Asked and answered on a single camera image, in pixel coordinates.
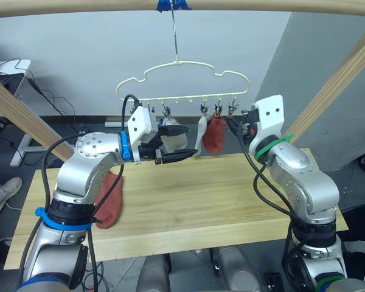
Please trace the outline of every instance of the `sneaker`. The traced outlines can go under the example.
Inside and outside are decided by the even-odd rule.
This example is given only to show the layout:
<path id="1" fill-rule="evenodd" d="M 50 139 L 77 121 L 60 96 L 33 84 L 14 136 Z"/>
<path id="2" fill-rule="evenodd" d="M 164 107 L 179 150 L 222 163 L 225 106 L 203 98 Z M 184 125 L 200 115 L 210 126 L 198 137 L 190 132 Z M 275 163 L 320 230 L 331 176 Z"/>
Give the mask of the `sneaker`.
<path id="1" fill-rule="evenodd" d="M 16 177 L 10 179 L 4 185 L 0 185 L 0 211 L 4 207 L 5 202 L 15 196 L 17 192 L 19 192 L 22 183 L 22 179 Z"/>

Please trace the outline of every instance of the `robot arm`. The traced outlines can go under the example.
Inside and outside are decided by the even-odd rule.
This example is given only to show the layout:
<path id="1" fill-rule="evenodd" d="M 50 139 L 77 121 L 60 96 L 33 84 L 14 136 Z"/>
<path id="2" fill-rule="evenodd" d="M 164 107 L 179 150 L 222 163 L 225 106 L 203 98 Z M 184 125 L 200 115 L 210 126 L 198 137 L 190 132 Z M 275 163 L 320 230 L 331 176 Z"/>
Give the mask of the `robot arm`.
<path id="1" fill-rule="evenodd" d="M 83 245 L 93 222 L 95 201 L 111 167 L 124 162 L 155 160 L 156 164 L 183 160 L 196 150 L 164 154 L 161 136 L 188 131 L 182 126 L 158 128 L 155 115 L 136 105 L 125 132 L 89 133 L 76 143 L 74 154 L 60 169 L 53 200 L 47 212 L 38 208 L 39 225 L 27 258 L 22 286 L 18 291 L 66 292 L 77 287 L 83 278 L 88 247 Z"/>
<path id="2" fill-rule="evenodd" d="M 241 143 L 269 168 L 272 179 L 286 193 L 292 212 L 307 227 L 306 232 L 297 224 L 291 225 L 292 242 L 300 248 L 289 254 L 284 268 L 286 273 L 290 268 L 293 286 L 302 292 L 320 291 L 323 285 L 329 286 L 327 292 L 365 291 L 364 282 L 346 279 L 335 226 L 337 186 L 319 170 L 311 155 L 288 142 L 290 137 L 280 138 L 284 122 L 282 96 L 259 100 L 250 111 L 242 113 Z"/>

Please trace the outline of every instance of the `sock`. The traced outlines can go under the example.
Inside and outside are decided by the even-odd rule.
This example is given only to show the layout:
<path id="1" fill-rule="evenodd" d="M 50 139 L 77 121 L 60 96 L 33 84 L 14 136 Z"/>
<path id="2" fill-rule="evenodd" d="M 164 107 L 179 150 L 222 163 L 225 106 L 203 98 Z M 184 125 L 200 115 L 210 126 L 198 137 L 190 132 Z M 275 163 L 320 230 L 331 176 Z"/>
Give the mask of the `sock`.
<path id="1" fill-rule="evenodd" d="M 102 188 L 100 189 L 100 194 L 97 197 L 96 205 L 102 200 L 104 195 L 110 189 L 117 175 L 112 172 L 108 172 Z M 103 223 L 96 223 L 96 226 L 100 229 L 110 228 L 119 219 L 120 208 L 122 207 L 122 186 L 123 186 L 123 176 L 120 178 L 119 182 L 116 184 L 113 191 L 105 200 L 104 204 L 95 214 L 96 219 L 103 221 Z"/>
<path id="2" fill-rule="evenodd" d="M 196 144 L 195 149 L 197 152 L 193 156 L 199 156 L 201 153 L 201 143 L 203 141 L 203 135 L 207 131 L 207 118 L 205 115 L 202 115 L 198 125 L 197 125 L 197 138 L 196 138 Z"/>
<path id="3" fill-rule="evenodd" d="M 226 121 L 222 117 L 211 117 L 207 124 L 207 131 L 203 136 L 203 145 L 210 154 L 219 154 L 224 145 Z"/>
<path id="4" fill-rule="evenodd" d="M 167 125 L 179 125 L 175 119 L 166 117 L 162 123 L 163 126 Z M 188 140 L 187 135 L 181 134 L 177 136 L 161 136 L 162 143 L 164 143 L 166 151 L 168 153 L 173 153 L 175 150 L 184 149 L 187 147 Z"/>

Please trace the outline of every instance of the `green band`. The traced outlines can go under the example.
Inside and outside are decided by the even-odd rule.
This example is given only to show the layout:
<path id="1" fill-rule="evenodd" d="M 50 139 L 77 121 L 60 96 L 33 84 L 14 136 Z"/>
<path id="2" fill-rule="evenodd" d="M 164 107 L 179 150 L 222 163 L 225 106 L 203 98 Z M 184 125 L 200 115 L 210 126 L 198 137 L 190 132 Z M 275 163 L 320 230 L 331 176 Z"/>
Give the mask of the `green band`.
<path id="1" fill-rule="evenodd" d="M 315 292 L 321 292 L 323 285 L 325 285 L 327 283 L 342 280 L 342 279 L 344 279 L 344 276 L 331 276 L 331 277 L 324 278 L 324 279 L 320 280 L 318 282 L 318 284 L 316 285 Z"/>
<path id="2" fill-rule="evenodd" d="M 254 158 L 258 161 L 258 159 L 260 159 L 260 157 L 266 153 L 267 151 L 271 150 L 272 147 L 276 146 L 277 144 L 280 144 L 282 142 L 289 142 L 292 138 L 294 137 L 294 134 L 283 137 L 281 139 L 277 139 L 272 141 L 271 143 L 269 143 L 268 145 L 266 145 L 265 147 L 263 147 L 260 151 L 258 151 Z"/>

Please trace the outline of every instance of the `red sock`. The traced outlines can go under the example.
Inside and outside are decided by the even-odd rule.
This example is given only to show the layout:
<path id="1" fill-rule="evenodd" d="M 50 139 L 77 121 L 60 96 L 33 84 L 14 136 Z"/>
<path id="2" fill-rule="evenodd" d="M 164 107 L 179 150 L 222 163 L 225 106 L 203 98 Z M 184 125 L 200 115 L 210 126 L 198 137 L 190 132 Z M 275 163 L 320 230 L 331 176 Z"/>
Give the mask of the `red sock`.
<path id="1" fill-rule="evenodd" d="M 100 194 L 97 197 L 96 205 L 102 200 L 104 195 L 110 189 L 117 175 L 112 172 L 108 172 L 102 188 L 100 189 Z M 123 186 L 123 176 L 120 178 L 119 182 L 116 184 L 113 191 L 108 196 L 107 200 L 103 203 L 100 209 L 95 214 L 96 219 L 103 221 L 103 223 L 96 223 L 96 226 L 100 229 L 110 228 L 119 219 L 120 208 L 122 207 L 122 186 Z"/>
<path id="2" fill-rule="evenodd" d="M 203 136 L 203 145 L 210 154 L 219 154 L 223 149 L 226 121 L 213 115 L 208 121 L 207 131 Z"/>

